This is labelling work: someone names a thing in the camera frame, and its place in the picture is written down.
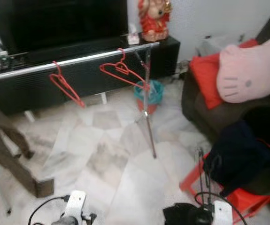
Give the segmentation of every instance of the white device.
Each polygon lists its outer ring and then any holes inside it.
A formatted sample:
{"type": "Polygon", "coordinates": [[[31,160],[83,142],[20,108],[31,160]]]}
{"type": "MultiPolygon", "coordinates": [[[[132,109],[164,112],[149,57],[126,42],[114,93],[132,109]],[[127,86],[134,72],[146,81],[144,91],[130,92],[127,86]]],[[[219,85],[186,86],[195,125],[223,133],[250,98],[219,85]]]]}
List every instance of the white device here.
{"type": "Polygon", "coordinates": [[[214,201],[215,212],[213,215],[213,225],[232,225],[233,214],[232,207],[222,201],[214,201]]]}
{"type": "Polygon", "coordinates": [[[82,225],[83,220],[86,221],[87,225],[92,225],[96,215],[83,216],[86,198],[87,194],[84,191],[72,191],[61,218],[52,225],[82,225]]]}

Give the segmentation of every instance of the sofa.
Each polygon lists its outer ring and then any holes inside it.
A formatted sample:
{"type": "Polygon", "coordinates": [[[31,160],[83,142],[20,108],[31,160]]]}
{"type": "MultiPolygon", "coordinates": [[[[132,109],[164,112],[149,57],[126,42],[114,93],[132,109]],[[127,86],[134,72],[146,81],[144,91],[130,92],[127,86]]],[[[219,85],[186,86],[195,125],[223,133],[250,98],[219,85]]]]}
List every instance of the sofa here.
{"type": "MultiPolygon", "coordinates": [[[[270,39],[270,19],[256,40],[259,44],[270,39]]],[[[247,101],[240,104],[223,103],[211,110],[206,106],[204,97],[191,71],[184,76],[182,110],[184,116],[214,143],[220,131],[238,121],[248,110],[257,106],[270,106],[270,97],[247,101]]]]}

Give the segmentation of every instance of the hello kitty cushion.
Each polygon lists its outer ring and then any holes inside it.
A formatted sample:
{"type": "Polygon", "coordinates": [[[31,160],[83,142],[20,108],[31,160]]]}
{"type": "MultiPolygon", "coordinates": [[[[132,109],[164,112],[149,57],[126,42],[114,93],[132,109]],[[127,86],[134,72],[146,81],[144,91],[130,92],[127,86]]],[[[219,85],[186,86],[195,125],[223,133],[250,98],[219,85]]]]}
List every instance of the hello kitty cushion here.
{"type": "Polygon", "coordinates": [[[240,49],[229,45],[220,53],[217,75],[220,97],[241,103],[270,94],[270,40],[263,45],[240,49]]]}

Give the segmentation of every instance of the red figurine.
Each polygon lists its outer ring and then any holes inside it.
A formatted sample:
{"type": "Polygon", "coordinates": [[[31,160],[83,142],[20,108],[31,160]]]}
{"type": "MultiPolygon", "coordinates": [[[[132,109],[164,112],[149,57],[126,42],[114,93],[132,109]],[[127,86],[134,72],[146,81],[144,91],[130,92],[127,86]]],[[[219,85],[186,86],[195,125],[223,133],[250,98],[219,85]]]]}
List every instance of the red figurine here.
{"type": "Polygon", "coordinates": [[[139,0],[138,7],[142,37],[149,42],[166,39],[166,22],[169,21],[172,10],[170,0],[139,0]]]}

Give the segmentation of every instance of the marble floor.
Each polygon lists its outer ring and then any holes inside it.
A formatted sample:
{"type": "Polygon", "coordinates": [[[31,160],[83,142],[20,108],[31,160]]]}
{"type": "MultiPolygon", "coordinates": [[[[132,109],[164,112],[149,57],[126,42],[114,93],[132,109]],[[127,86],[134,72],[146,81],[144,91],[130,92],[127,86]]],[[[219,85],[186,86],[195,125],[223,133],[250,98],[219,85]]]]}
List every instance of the marble floor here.
{"type": "MultiPolygon", "coordinates": [[[[88,194],[84,212],[96,213],[96,225],[163,225],[162,209],[174,203],[193,203],[179,182],[197,162],[196,148],[210,149],[206,138],[181,112],[182,81],[170,79],[163,102],[152,115],[158,158],[153,159],[145,121],[140,118],[132,88],[85,97],[86,108],[73,102],[35,112],[29,123],[23,115],[11,117],[25,134],[35,155],[20,161],[38,179],[55,178],[55,196],[82,190],[88,194]]],[[[17,147],[5,138],[13,152],[17,147]]],[[[6,216],[0,200],[0,225],[25,225],[44,199],[30,195],[12,175],[0,167],[0,185],[12,205],[6,216]]],[[[56,221],[65,203],[52,201],[32,222],[56,221]]],[[[265,207],[248,223],[270,224],[265,207]]]]}

